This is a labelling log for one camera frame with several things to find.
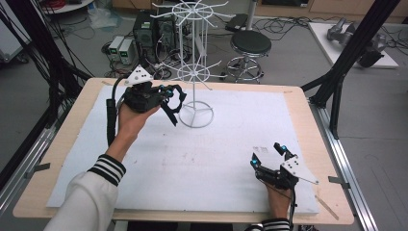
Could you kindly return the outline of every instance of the white paper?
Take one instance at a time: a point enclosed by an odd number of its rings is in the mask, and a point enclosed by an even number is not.
[[[118,87],[116,99],[124,92]],[[192,101],[192,91],[185,103]],[[70,179],[93,166],[107,149],[104,87],[66,157],[47,203],[60,207]],[[163,110],[150,117],[123,164],[117,209],[267,212],[267,190],[250,165],[256,151],[264,166],[278,169],[284,162],[273,148],[277,141],[301,152],[283,93],[197,90],[196,100],[214,108],[213,122],[204,128],[172,125]],[[178,95],[170,99],[178,104]],[[298,214],[318,213],[310,183],[295,187]]]

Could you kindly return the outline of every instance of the striped sleeve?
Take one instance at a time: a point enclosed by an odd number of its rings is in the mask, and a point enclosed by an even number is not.
[[[117,186],[122,179],[123,175],[126,173],[125,166],[117,161],[115,158],[103,154],[100,155],[95,165],[91,167],[88,171],[96,173],[107,181],[111,182]]]
[[[289,230],[289,221],[286,218],[267,219],[262,221],[264,230]]]

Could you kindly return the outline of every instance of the metal bar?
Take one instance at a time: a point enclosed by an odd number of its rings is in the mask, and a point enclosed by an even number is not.
[[[343,177],[345,183],[348,183],[350,185],[350,189],[346,190],[346,192],[348,193],[349,198],[352,201],[360,224],[366,231],[378,230],[377,225],[375,224],[375,220],[371,214],[369,205],[367,204],[367,201],[363,196],[351,165],[347,159],[347,156],[345,155],[343,146],[340,140],[337,140],[330,131],[330,115],[325,109],[318,108],[316,105],[310,106],[312,110],[316,110],[317,115],[319,116],[319,123],[324,130],[327,141],[330,143],[331,154],[335,159],[341,177]]]
[[[0,217],[6,211],[14,196],[19,192],[25,181],[24,175],[33,170],[34,166],[38,164],[45,150],[48,149],[48,146],[51,144],[51,141],[54,139],[57,133],[57,123],[58,121],[55,122],[50,128],[42,129],[42,132],[39,134],[37,140],[34,142],[34,144],[30,144],[31,148],[27,152],[27,155],[20,162],[7,184],[0,192]]]

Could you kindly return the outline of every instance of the stool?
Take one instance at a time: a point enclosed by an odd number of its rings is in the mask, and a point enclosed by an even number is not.
[[[255,31],[239,31],[231,38],[231,47],[242,55],[227,64],[227,71],[238,81],[256,80],[264,76],[261,66],[254,59],[267,55],[272,47],[269,38]]]

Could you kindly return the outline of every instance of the hand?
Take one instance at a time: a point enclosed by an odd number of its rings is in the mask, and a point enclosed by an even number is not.
[[[278,190],[270,184],[265,184],[268,189],[268,201],[271,218],[287,218],[291,204],[291,190]]]
[[[119,110],[119,131],[117,135],[120,136],[121,139],[133,143],[146,123],[146,120],[159,109],[160,106],[157,106],[148,112],[138,114],[132,111],[126,104],[122,104]]]
[[[146,113],[138,114],[133,112],[126,104],[122,104],[119,110],[119,131],[108,150],[106,150],[106,154],[122,162],[146,120],[159,109],[160,106],[157,106]]]

